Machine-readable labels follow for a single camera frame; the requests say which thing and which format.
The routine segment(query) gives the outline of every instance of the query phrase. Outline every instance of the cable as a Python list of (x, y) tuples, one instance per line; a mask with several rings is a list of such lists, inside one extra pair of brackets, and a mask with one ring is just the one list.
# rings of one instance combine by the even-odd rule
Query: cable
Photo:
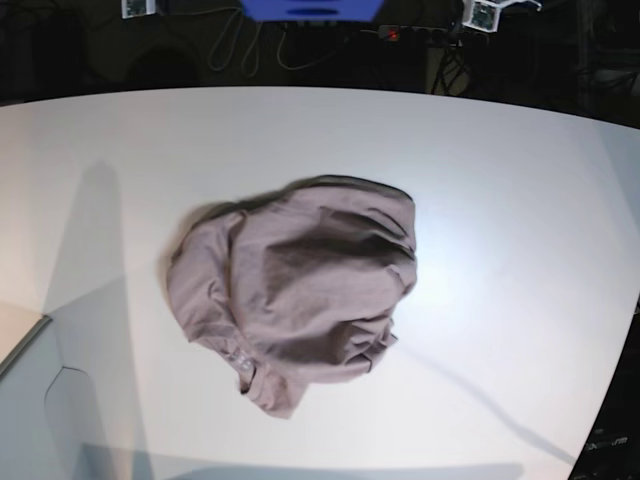
[(282, 61), (282, 47), (284, 45), (284, 41), (287, 39), (287, 32), (284, 32), (282, 34), (282, 38), (280, 39), (280, 43), (278, 44), (278, 50), (276, 51), (276, 59), (278, 60), (278, 64), (284, 68), (285, 70), (289, 70), (290, 72), (296, 72), (299, 70), (304, 70), (305, 68), (311, 68), (311, 67), (315, 67), (316, 65), (319, 65), (320, 63), (329, 60), (331, 57), (333, 57), (336, 53), (338, 53), (338, 51), (340, 50), (341, 47), (343, 47), (344, 45), (342, 45), (341, 47), (336, 48), (335, 50), (327, 53), (326, 55), (313, 60), (309, 63), (305, 63), (303, 65), (296, 65), (295, 67), (292, 67), (290, 65), (285, 64)]
[[(211, 48), (209, 49), (209, 53), (207, 54), (207, 67), (209, 68), (209, 70), (215, 73), (223, 72), (231, 64), (231, 61), (233, 60), (233, 56), (235, 55), (236, 47), (238, 44), (238, 38), (240, 37), (240, 33), (242, 32), (242, 26), (244, 25), (244, 20), (245, 18), (247, 18), (244, 15), (243, 9), (240, 7), (220, 7), (220, 8), (213, 8), (211, 10), (201, 10), (199, 12), (180, 13), (178, 15), (173, 15), (173, 16), (193, 17), (193, 16), (199, 16), (199, 15), (215, 15), (217, 13), (223, 13), (223, 12), (231, 12), (231, 15), (229, 15), (229, 18), (227, 19), (227, 23), (225, 23), (224, 27), (222, 28), (222, 32), (220, 33), (218, 38), (213, 42), (213, 45), (211, 46)], [(260, 67), (260, 51), (258, 50), (257, 46), (258, 46), (258, 40), (260, 38), (260, 33), (262, 32), (262, 25), (263, 25), (262, 22), (256, 23), (255, 34), (251, 39), (251, 42), (247, 47), (247, 51), (242, 57), (242, 60), (240, 62), (240, 69), (242, 70), (243, 75), (247, 78), (254, 77), (256, 73), (258, 73), (258, 68)], [(222, 47), (222, 44), (225, 41), (229, 41), (229, 39), (227, 38), (228, 34), (231, 35), (231, 38), (230, 38), (231, 43), (229, 44), (229, 47), (228, 47), (229, 51), (227, 55), (221, 59), (221, 61), (216, 61), (216, 56), (218, 55), (219, 50)], [(253, 62), (251, 69), (248, 69), (247, 65), (249, 63), (249, 58), (254, 49), (255, 49), (255, 60)]]

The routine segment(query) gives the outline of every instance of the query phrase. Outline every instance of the wrinkled fabric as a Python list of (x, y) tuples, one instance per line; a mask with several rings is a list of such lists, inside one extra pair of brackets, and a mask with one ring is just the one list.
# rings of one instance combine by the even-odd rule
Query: wrinkled fabric
[(310, 383), (369, 372), (395, 342), (416, 283), (415, 206), (400, 190), (320, 177), (197, 223), (168, 273), (189, 341), (220, 354), (240, 390), (288, 418)]

